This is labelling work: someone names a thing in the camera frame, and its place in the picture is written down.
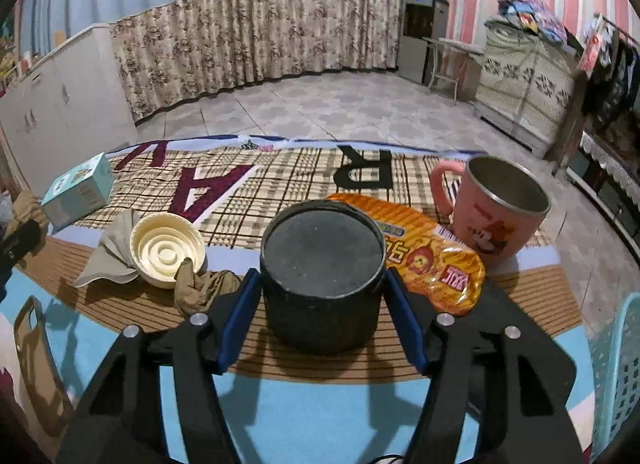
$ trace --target brown patterned curtain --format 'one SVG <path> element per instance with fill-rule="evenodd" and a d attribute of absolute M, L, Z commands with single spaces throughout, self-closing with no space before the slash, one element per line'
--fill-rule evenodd
<path fill-rule="evenodd" d="M 111 25 L 134 121 L 288 74 L 394 68 L 402 0 L 176 0 Z"/>

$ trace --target teal box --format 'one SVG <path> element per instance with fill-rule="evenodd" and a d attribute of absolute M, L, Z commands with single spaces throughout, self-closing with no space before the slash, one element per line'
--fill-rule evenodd
<path fill-rule="evenodd" d="M 113 172 L 104 153 L 83 162 L 53 181 L 42 199 L 42 211 L 61 229 L 105 206 L 113 186 Z"/>

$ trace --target cream bowl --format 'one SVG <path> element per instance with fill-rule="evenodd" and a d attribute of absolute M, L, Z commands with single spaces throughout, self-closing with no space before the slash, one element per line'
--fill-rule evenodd
<path fill-rule="evenodd" d="M 200 232 L 173 213 L 153 213 L 141 219 L 131 232 L 129 250 L 138 274 L 151 285 L 165 289 L 175 287 L 175 273 L 186 257 L 193 260 L 194 272 L 205 260 Z"/>

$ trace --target black cylindrical container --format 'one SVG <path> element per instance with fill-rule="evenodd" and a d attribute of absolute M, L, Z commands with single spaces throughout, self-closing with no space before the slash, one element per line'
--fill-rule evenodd
<path fill-rule="evenodd" d="M 262 237 L 269 326 L 303 352 L 362 346 L 378 326 L 384 270 L 385 238 L 363 212 L 329 200 L 291 206 Z"/>

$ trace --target black lid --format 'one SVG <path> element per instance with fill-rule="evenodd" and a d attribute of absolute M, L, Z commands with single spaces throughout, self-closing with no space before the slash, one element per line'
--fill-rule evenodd
<path fill-rule="evenodd" d="M 262 239 L 262 270 L 283 290 L 335 299 L 366 287 L 384 269 L 384 237 L 363 212 L 311 201 L 279 214 Z"/>

